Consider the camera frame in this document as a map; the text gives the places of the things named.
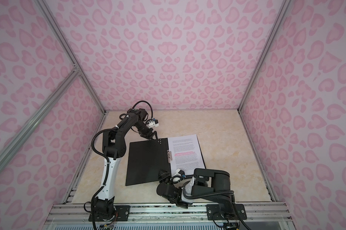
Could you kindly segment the blue folder with black inside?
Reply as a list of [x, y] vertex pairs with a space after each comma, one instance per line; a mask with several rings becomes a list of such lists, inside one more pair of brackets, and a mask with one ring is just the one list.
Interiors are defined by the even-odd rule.
[[156, 182], [159, 170], [171, 173], [167, 150], [167, 138], [130, 143], [126, 186]]

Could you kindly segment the printed paper sheet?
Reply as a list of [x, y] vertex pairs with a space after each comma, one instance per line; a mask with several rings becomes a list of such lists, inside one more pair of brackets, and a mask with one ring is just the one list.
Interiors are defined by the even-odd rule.
[[193, 175], [195, 169], [206, 168], [196, 134], [167, 138], [167, 141], [168, 150], [173, 154], [173, 161], [170, 163], [172, 174], [180, 169], [185, 175]]

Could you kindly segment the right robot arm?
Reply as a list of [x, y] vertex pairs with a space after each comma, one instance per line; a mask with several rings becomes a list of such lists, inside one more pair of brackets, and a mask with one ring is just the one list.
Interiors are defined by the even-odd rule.
[[197, 168], [193, 175], [187, 175], [181, 169], [174, 174], [161, 170], [158, 179], [157, 194], [171, 204], [187, 209], [196, 200], [204, 199], [214, 203], [207, 206], [209, 220], [247, 219], [244, 205], [235, 202], [226, 171]]

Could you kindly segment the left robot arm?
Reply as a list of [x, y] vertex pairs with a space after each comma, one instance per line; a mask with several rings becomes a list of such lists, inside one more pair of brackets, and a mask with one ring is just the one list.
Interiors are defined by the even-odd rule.
[[120, 122], [112, 128], [97, 132], [92, 138], [92, 151], [104, 158], [104, 169], [100, 188], [91, 198], [89, 221], [116, 221], [117, 210], [114, 207], [115, 181], [121, 158], [127, 152], [125, 136], [135, 127], [137, 133], [144, 139], [156, 140], [157, 132], [153, 129], [159, 125], [151, 112], [148, 118], [145, 109], [131, 108], [119, 116]]

